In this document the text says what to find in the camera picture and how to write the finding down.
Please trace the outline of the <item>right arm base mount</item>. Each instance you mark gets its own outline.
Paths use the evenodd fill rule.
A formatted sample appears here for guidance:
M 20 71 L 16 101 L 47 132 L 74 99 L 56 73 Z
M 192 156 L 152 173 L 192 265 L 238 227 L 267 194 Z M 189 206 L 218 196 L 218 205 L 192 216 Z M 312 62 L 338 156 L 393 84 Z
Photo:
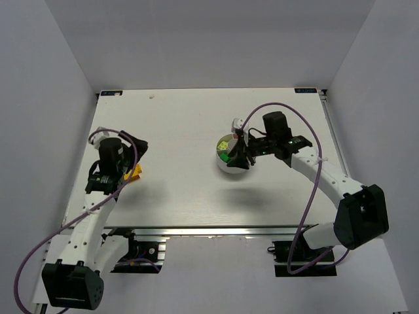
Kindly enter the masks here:
M 333 251 L 327 248 L 312 250 L 304 248 L 302 245 L 297 245 L 294 255 L 291 260 L 291 269 L 297 270 L 305 264 L 311 262 L 318 256 L 327 253 L 323 258 L 310 268 L 291 275 L 287 271 L 287 259 L 291 248 L 292 241 L 274 241 L 271 246 L 267 248 L 267 253 L 270 253 L 274 258 L 274 270 L 276 277 L 336 277 L 335 256 Z

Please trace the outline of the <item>pale green curved lego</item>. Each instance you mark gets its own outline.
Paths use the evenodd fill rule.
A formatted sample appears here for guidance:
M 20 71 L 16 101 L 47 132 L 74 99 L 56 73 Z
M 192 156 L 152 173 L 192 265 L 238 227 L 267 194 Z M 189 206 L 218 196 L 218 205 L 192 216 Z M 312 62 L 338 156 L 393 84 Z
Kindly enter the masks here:
M 227 141 L 221 141 L 218 146 L 218 150 L 227 150 L 228 149 L 228 142 Z

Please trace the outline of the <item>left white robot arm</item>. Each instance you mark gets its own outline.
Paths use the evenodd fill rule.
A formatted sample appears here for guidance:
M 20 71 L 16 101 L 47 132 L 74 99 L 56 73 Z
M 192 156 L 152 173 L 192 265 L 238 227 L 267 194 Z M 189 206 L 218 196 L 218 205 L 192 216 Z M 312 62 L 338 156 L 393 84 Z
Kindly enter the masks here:
M 104 277 L 128 253 L 123 235 L 102 237 L 122 187 L 133 175 L 148 143 L 125 131 L 111 137 L 98 129 L 89 138 L 99 158 L 90 167 L 84 189 L 81 219 L 71 223 L 73 231 L 64 250 L 53 263 L 44 265 L 41 278 L 51 306 L 95 310 L 104 291 Z

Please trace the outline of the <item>dark green lego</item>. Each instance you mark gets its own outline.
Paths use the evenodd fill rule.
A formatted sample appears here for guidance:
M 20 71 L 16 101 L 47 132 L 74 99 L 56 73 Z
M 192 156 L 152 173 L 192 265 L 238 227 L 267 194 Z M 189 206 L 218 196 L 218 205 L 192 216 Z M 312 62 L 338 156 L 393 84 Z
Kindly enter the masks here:
M 226 153 L 222 153 L 220 155 L 220 159 L 222 159 L 222 161 L 224 161 L 225 163 L 228 163 L 230 161 L 230 157 Z

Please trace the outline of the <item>orange yellow lego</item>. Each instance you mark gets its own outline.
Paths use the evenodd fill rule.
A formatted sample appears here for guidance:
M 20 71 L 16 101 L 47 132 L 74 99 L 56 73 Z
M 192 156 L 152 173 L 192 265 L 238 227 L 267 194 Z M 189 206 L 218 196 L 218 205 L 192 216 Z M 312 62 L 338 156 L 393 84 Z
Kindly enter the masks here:
M 135 166 L 132 170 L 130 170 L 124 176 L 124 180 L 128 182 L 136 181 L 141 178 L 142 168 L 139 164 Z

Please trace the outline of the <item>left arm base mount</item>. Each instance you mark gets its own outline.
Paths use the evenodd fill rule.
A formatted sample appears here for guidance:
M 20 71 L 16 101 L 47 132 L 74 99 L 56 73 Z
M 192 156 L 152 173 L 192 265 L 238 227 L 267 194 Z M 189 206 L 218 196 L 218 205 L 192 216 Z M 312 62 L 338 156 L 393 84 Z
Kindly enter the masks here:
M 128 252 L 120 258 L 112 273 L 159 273 L 165 258 L 166 238 L 143 234 L 133 228 L 114 228 L 108 235 L 123 236 L 128 240 Z

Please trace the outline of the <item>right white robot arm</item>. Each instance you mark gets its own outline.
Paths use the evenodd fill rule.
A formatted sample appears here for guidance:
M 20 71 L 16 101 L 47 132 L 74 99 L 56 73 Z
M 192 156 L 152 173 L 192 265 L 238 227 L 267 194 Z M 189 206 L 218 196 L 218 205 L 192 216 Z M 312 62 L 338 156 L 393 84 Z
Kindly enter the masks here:
M 309 140 L 292 134 L 282 112 L 265 114 L 263 122 L 263 136 L 254 137 L 242 119 L 233 120 L 236 143 L 228 154 L 227 167 L 248 170 L 257 157 L 272 154 L 331 200 L 337 209 L 335 220 L 304 229 L 299 241 L 310 249 L 342 245 L 354 250 L 388 232 L 386 200 L 379 186 L 365 186 L 321 158 Z

